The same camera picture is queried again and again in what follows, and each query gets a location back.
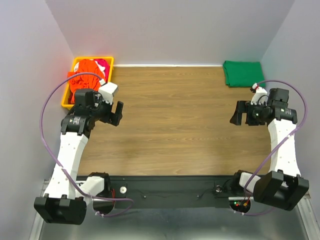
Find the orange t shirt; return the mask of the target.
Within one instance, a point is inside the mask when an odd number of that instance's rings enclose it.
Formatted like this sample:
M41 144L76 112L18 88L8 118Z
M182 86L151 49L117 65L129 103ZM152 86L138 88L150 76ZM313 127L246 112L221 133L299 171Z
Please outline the orange t shirt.
M75 64L73 67L73 71L70 71L67 74L67 77L71 77L73 75L79 74L79 73L94 73L96 75L99 75L100 78L103 78L105 80L104 74L100 71L99 66L97 65L95 59L82 59L79 62ZM78 75L71 80L68 81L69 88L70 88L70 96L68 98L68 101L70 104L75 103L75 97L74 94L76 90L78 89L92 89L94 91L98 91L101 84L100 79L91 74L82 74Z

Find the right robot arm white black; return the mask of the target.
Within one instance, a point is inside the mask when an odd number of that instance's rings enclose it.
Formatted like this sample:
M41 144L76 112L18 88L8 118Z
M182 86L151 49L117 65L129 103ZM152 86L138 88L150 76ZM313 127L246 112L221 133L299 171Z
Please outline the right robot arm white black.
M251 89L251 100L239 100L230 123L242 124L246 115L248 126L267 126L270 136L271 152L268 173L258 176L239 170L230 182L235 195L246 193L255 202L274 208L291 211L309 190L309 181L299 170L295 149L295 133L301 126L296 110L288 107L289 91L272 88L266 91L258 84Z

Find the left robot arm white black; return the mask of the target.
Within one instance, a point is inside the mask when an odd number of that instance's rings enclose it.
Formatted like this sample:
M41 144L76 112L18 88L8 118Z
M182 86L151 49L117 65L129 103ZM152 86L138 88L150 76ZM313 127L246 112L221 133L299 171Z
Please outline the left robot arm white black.
M117 91L116 84L108 83L97 91L84 88L75 92L75 103L61 121L58 162L43 196L36 197L33 204L45 222L80 225L93 197L113 195L107 173L91 173L80 187L74 187L74 182L95 123L101 121L116 127L122 119L122 102L112 111Z

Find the green folded t shirt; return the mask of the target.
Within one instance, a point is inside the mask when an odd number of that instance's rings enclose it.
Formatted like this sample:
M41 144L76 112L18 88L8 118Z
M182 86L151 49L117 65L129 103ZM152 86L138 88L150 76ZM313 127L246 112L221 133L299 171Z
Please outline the green folded t shirt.
M230 88L249 88L265 80L260 62L226 60L222 68L225 84Z

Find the yellow plastic bin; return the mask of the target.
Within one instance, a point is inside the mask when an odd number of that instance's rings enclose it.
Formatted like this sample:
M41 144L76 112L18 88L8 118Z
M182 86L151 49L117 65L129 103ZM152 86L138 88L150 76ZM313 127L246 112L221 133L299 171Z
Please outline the yellow plastic bin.
M67 77L74 76L78 73L91 72L99 75L105 82L111 81L114 66L112 56L80 56L73 60L71 71ZM75 103L75 92L79 89L99 90L101 86L98 77L90 74L79 75L68 80L61 101L61 106L65 109L71 109Z

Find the pink t shirt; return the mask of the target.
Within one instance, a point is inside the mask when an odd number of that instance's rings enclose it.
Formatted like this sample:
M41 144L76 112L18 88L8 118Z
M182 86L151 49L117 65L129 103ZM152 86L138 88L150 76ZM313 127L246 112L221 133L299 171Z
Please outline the pink t shirt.
M108 82L109 80L109 72L110 72L110 64L102 58L95 59L100 71L104 74L105 81Z

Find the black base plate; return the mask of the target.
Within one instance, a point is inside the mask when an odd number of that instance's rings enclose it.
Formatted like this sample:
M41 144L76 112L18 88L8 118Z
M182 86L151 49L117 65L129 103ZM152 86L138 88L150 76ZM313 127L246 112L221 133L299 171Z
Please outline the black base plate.
M117 198L134 201L134 209L229 208L249 200L232 189L231 175L111 176Z

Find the aluminium frame rail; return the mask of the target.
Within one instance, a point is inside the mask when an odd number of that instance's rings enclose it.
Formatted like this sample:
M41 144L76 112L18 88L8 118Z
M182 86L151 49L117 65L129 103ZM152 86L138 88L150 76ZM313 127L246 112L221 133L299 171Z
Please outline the aluminium frame rail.
M29 240L40 240L41 239L41 232L42 232L42 228L44 225L44 219L42 217L42 212L43 212L42 205L44 205L46 203L45 191L46 191L49 183L50 183L49 180L44 180L42 188L41 188L40 196L35 198L35 201L34 201L35 205L34 206L36 209L36 213L35 213L34 221L32 224L31 231L30 231Z

